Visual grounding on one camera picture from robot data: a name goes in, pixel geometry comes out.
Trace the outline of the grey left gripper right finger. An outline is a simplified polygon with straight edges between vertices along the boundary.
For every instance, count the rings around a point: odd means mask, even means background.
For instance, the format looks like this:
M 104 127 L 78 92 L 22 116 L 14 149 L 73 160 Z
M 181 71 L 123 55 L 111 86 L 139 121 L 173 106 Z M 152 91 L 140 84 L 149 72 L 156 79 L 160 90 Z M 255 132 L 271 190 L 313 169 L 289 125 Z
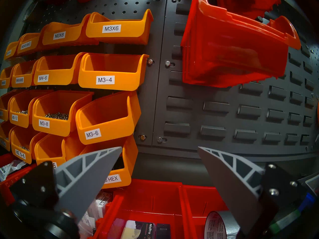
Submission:
M 238 236 L 293 232 L 290 224 L 307 207 L 307 188 L 291 174 L 274 162 L 261 168 L 244 157 L 207 147 L 198 147 L 198 154 L 240 226 Z

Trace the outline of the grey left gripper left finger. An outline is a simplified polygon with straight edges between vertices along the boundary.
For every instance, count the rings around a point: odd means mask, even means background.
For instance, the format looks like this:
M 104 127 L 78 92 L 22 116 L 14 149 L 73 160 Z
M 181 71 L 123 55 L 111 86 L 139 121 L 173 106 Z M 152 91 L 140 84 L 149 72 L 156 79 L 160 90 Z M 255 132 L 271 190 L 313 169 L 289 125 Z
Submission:
M 20 220 L 71 212 L 80 220 L 105 183 L 122 147 L 82 154 L 54 168 L 51 161 L 36 166 L 10 187 L 14 214 Z

